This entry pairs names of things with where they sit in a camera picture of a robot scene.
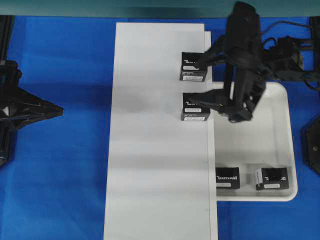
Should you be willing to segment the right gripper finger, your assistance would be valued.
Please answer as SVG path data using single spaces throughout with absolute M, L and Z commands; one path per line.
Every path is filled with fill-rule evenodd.
M 206 92 L 192 93 L 188 100 L 203 108 L 209 108 L 220 113 L 225 112 L 225 107 L 229 103 L 229 97 L 227 97 L 223 89 L 212 89 Z
M 203 53 L 194 64 L 195 68 L 206 68 L 216 66 L 227 62 L 227 56 L 224 54 L 225 35 L 222 34 L 214 44 Z

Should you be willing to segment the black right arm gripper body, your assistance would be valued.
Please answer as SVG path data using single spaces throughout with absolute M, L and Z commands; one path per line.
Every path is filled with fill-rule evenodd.
M 226 64 L 223 91 L 226 105 L 219 113 L 230 123 L 250 121 L 266 89 L 261 76 L 261 62 L 258 60 L 221 61 Z

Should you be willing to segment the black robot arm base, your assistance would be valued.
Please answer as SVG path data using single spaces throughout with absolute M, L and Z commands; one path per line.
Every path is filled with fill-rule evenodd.
M 307 122 L 300 131 L 303 162 L 320 175 L 320 116 Z

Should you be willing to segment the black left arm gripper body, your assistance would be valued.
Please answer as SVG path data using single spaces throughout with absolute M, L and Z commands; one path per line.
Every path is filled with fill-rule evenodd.
M 20 87 L 0 88 L 0 120 L 13 130 L 62 116 L 64 109 Z

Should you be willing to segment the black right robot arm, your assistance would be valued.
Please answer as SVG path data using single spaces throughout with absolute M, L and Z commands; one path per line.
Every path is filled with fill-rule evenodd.
M 193 93 L 189 100 L 226 116 L 231 123 L 250 121 L 269 79 L 302 82 L 320 89 L 320 19 L 310 17 L 310 38 L 274 38 L 265 48 L 260 16 L 245 2 L 234 4 L 226 30 L 195 67 L 225 64 L 223 87 Z

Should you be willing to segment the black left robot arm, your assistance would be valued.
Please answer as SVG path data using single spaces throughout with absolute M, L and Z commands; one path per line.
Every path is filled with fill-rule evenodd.
M 8 60 L 14 16 L 0 16 L 0 165 L 10 161 L 17 131 L 34 123 L 62 116 L 64 109 L 19 87 L 22 72 Z

